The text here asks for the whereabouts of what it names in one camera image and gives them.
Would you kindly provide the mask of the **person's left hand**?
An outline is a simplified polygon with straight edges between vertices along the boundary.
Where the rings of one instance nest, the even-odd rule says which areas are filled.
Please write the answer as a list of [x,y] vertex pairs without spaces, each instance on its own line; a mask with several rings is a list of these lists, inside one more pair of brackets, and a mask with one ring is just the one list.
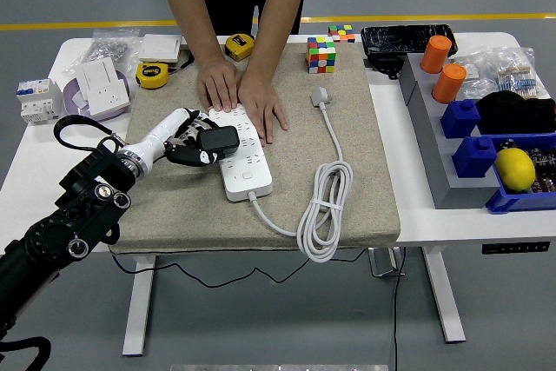
[[274,120],[283,130],[288,130],[279,97],[268,79],[245,74],[240,81],[238,97],[263,145],[274,142]]

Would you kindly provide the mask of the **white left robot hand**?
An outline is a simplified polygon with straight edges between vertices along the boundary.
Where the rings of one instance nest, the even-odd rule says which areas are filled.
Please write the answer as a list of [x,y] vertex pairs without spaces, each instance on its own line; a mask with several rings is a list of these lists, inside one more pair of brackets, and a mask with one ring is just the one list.
[[222,152],[200,148],[197,135],[203,131],[200,123],[210,128],[218,125],[199,110],[179,108],[156,125],[139,143],[129,145],[134,161],[144,173],[149,173],[155,161],[165,156],[169,161],[191,167],[204,167],[222,159]]

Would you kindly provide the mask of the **person's right hand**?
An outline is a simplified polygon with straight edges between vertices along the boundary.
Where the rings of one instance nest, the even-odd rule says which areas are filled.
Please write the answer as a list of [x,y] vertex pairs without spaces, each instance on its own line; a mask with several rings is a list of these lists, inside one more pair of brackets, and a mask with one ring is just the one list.
[[223,57],[200,63],[198,67],[197,83],[203,107],[226,112],[235,109],[241,79],[237,68]]

